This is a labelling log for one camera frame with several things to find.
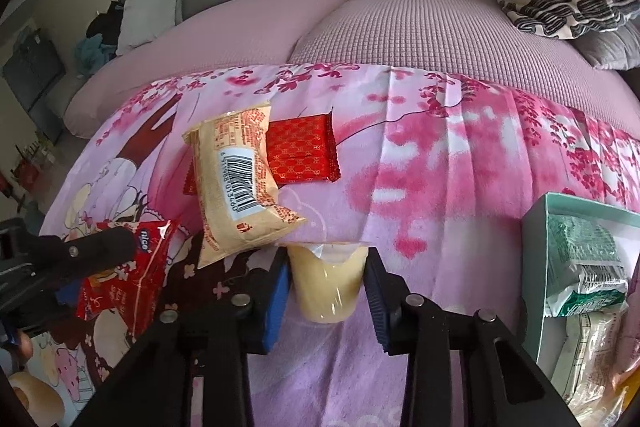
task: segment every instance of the pink waffle-textured fabric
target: pink waffle-textured fabric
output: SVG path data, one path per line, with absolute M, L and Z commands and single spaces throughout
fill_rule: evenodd
M 350 0 L 296 46 L 302 62 L 450 71 L 576 107 L 640 137 L 640 102 L 568 42 L 518 31 L 495 0 Z
M 154 80 L 228 66 L 283 64 L 298 39 L 347 0 L 233 0 L 116 58 L 78 91 L 65 113 L 71 133 L 91 138 Z

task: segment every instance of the teal cloth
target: teal cloth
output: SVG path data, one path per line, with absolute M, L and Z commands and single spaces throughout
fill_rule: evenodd
M 76 44 L 74 56 L 78 73 L 89 78 L 109 62 L 116 52 L 116 46 L 102 44 L 102 34 L 95 34 L 89 39 L 82 39 Z

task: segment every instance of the mint green box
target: mint green box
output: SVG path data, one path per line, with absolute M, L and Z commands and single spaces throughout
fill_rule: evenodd
M 640 229 L 640 214 L 556 192 L 542 196 L 522 218 L 522 298 L 527 314 L 527 329 L 522 345 L 545 374 L 553 373 L 564 344 L 566 323 L 561 317 L 543 318 L 548 257 L 546 219 L 549 214 L 606 219 Z

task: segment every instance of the patterned red wrapper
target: patterned red wrapper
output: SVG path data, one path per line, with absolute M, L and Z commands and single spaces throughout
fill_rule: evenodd
M 340 179 L 331 113 L 273 121 L 269 124 L 266 142 L 269 168 L 279 186 Z M 198 193 L 193 162 L 183 193 L 188 196 Z
M 138 239 L 130 263 L 88 277 L 82 282 L 76 316 L 91 320 L 104 310 L 117 309 L 136 339 L 151 324 L 164 282 L 169 243 L 177 227 L 171 221 L 98 223 L 97 232 L 127 227 Z

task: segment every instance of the open box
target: open box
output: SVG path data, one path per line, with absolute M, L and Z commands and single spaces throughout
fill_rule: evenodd
M 566 338 L 566 319 L 544 317 L 549 214 L 596 220 L 609 230 L 628 279 L 640 252 L 640 214 L 598 201 L 548 192 L 522 218 L 522 298 L 527 323 L 522 345 L 551 378 Z

